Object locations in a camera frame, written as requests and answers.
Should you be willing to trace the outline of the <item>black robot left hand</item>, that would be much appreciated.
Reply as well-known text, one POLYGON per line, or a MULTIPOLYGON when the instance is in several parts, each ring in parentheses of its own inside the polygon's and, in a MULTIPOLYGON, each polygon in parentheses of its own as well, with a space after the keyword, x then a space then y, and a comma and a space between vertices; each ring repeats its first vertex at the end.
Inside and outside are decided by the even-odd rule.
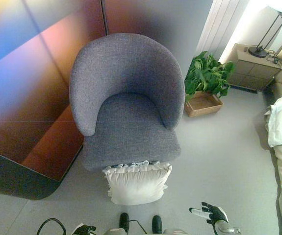
POLYGON ((74 231, 72 232, 73 235, 95 235, 95 226, 89 226, 85 224, 79 224, 74 231))

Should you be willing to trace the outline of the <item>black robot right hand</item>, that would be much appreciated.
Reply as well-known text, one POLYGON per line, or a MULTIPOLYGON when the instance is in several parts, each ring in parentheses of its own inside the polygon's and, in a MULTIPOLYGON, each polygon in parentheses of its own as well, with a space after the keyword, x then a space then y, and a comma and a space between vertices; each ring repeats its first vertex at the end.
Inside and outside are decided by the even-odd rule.
POLYGON ((207 202, 202 202, 201 205, 201 209, 189 208, 189 211, 196 216, 205 218, 207 223, 212 225, 219 220, 229 222, 227 214, 221 207, 214 206, 207 202))

